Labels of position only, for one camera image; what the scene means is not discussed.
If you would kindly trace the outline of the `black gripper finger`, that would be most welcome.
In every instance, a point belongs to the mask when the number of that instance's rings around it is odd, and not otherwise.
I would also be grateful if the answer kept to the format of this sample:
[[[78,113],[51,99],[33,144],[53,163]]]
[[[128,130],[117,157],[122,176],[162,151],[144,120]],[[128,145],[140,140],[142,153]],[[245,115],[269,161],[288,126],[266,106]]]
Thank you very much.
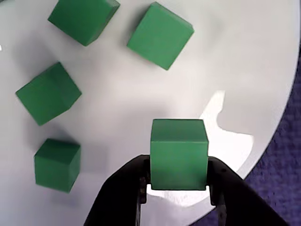
[[[102,185],[84,225],[139,226],[150,177],[149,155],[141,154],[124,164]]]
[[[207,185],[220,226],[287,226],[281,218],[228,165],[208,157]]]

